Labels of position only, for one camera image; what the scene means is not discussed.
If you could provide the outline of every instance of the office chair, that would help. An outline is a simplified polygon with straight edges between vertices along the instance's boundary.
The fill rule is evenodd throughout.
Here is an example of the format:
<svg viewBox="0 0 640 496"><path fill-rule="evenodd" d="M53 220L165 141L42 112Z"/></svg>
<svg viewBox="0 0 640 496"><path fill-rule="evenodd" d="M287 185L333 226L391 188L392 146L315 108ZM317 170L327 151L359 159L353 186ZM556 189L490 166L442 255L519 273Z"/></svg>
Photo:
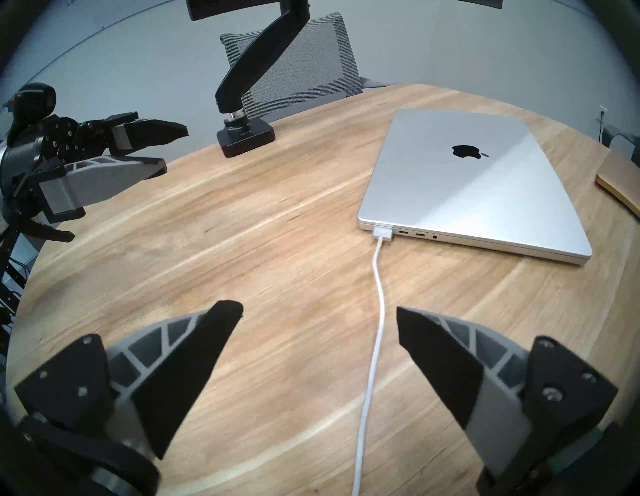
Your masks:
<svg viewBox="0 0 640 496"><path fill-rule="evenodd" d="M233 66L261 31L220 36ZM278 61L243 97L249 118L272 122L303 110L387 86L360 77L339 13L311 19Z"/></svg>
<svg viewBox="0 0 640 496"><path fill-rule="evenodd" d="M634 146L633 154L631 155L631 161L640 167L640 136L634 136L630 132L622 132L617 127L612 125L606 125L602 129L602 144L607 148L611 147L611 141L616 136L622 136L629 143Z"/></svg>

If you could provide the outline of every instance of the white cable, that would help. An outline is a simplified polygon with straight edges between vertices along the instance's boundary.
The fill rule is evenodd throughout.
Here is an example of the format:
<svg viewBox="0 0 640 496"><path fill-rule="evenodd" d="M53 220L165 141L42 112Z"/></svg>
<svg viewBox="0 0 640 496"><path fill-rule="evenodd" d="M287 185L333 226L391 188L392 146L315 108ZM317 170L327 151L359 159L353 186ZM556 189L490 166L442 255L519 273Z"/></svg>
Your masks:
<svg viewBox="0 0 640 496"><path fill-rule="evenodd" d="M376 344L373 347L373 355L371 356L371 364L369 366L369 380L367 382L367 393L364 397L362 405L362 415L360 416L360 429L358 430L358 447L356 448L356 468L353 474L353 490L351 496L360 494L360 482L362 481L362 459L364 457L364 438L367 431L367 416L369 414L369 405L371 405L371 395L373 394L373 381L376 377L376 368L378 366L378 356L380 355L380 344L382 343L382 331L385 327L385 295L382 293L382 283L380 282L380 274L378 273L378 255L382 247L384 239L391 239L391 230L384 232L378 238L378 245L373 255L373 277L376 279L376 287L378 288L378 298L380 299L380 320L378 321L378 334L376 335Z"/></svg>

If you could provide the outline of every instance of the silver laptop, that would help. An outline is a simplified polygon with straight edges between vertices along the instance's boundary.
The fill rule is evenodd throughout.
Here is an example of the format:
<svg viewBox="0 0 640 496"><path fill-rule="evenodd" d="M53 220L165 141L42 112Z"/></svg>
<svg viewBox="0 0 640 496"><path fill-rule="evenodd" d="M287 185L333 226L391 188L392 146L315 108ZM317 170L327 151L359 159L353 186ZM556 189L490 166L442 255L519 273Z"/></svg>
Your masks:
<svg viewBox="0 0 640 496"><path fill-rule="evenodd" d="M362 229L574 264L591 245L517 118L398 109L358 211Z"/></svg>

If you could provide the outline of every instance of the wooden table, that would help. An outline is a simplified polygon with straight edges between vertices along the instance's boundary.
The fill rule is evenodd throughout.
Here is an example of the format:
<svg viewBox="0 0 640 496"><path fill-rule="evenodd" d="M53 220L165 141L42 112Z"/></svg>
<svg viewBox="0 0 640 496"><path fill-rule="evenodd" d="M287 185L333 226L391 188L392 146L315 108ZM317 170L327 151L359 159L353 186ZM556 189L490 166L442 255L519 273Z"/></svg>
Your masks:
<svg viewBox="0 0 640 496"><path fill-rule="evenodd" d="M74 242L46 243L35 264L14 326L9 385L84 333L110 346L147 324L234 299L244 318L158 463L161 493L350 493L378 320L375 241L357 227L356 212L401 107L524 120L593 256L579 268L409 238L383 247L388 316L362 493L473 494L481 469L398 344L396 305L485 324L527 349L534 336L551 335L621 388L611 412L623 411L639 367L640 228L593 184L608 150L532 112L422 85L285 118L270 145L233 159L212 145L87 208L63 226Z"/></svg>

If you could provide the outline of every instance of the wooden board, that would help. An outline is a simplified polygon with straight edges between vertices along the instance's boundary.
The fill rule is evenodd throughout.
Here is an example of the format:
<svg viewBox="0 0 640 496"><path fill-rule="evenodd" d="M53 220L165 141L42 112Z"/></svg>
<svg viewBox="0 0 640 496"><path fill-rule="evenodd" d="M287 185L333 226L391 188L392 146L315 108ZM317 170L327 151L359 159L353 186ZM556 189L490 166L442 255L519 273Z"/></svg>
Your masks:
<svg viewBox="0 0 640 496"><path fill-rule="evenodd" d="M640 167L617 150L611 150L598 169L596 183L640 218Z"/></svg>
<svg viewBox="0 0 640 496"><path fill-rule="evenodd" d="M562 180L593 248L584 267L400 238L380 273L387 320L362 494L475 494L481 462L398 344L396 305L492 327L529 349L560 340L622 388L640 355L638 221L593 184L608 150L558 122L433 86L393 86L274 124L276 141L217 145L87 208L47 242L16 317L14 385L76 337L134 330L230 298L244 304L211 380L158 463L164 495L343 495L378 321L375 241L356 212L397 108L521 118ZM20 406L10 395L14 413Z"/></svg>

